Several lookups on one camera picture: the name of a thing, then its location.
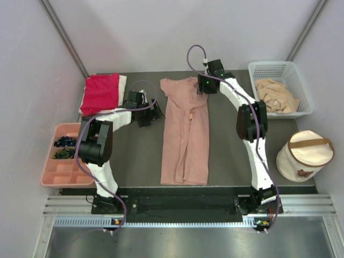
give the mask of canvas storage bag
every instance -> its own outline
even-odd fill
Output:
[[[304,182],[327,165],[334,156],[329,138],[307,130],[294,134],[277,155],[277,168],[287,179]]]

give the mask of floor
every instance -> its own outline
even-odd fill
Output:
[[[54,228],[46,257],[334,257],[322,218],[279,218],[268,235],[252,228],[123,228],[114,236],[85,235],[89,230]]]
[[[239,84],[250,94],[247,70],[235,70],[232,73]],[[192,71],[128,73],[126,93],[133,82],[148,80],[159,91],[158,103],[161,110],[166,109],[167,98],[160,90],[160,79],[180,80],[195,76]],[[154,90],[148,84],[137,84],[135,90],[145,89],[148,97],[154,96]],[[229,100],[217,93],[209,96],[210,120],[210,156],[208,186],[248,186],[251,185],[251,172],[244,144],[238,138],[235,125],[237,112]],[[310,179],[304,183],[295,183],[284,178],[277,170],[276,156],[288,139],[297,132],[294,120],[269,120],[266,152],[270,173],[280,186],[314,185]],[[114,178],[120,187],[159,187],[161,175],[164,120],[153,122],[152,126],[139,128],[132,123],[114,132],[111,167]]]

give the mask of wall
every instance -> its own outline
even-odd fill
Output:
[[[201,44],[227,69],[284,60],[317,0],[50,0],[89,73],[190,70]],[[191,62],[202,69],[202,53]]]
[[[0,28],[0,257],[21,258],[52,191],[40,176],[54,128],[76,120],[83,78],[39,1],[3,1]]]
[[[344,227],[344,1],[330,0],[295,62],[312,92],[316,110],[298,120],[299,128],[330,137],[335,157],[317,176],[320,191],[332,196]]]

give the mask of folded red cloth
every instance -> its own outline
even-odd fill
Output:
[[[85,94],[80,107],[85,115],[118,107],[119,74],[91,75],[85,81]]]

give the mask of pink plastic tray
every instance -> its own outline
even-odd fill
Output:
[[[54,154],[63,148],[54,147],[54,142],[62,136],[70,136],[77,139],[81,123],[60,124],[56,127],[54,138],[49,151],[45,170],[41,178],[41,184],[55,188],[86,188],[94,187],[93,178],[86,175],[76,164],[75,159],[57,160]],[[90,171],[87,166],[81,162],[81,166]]]

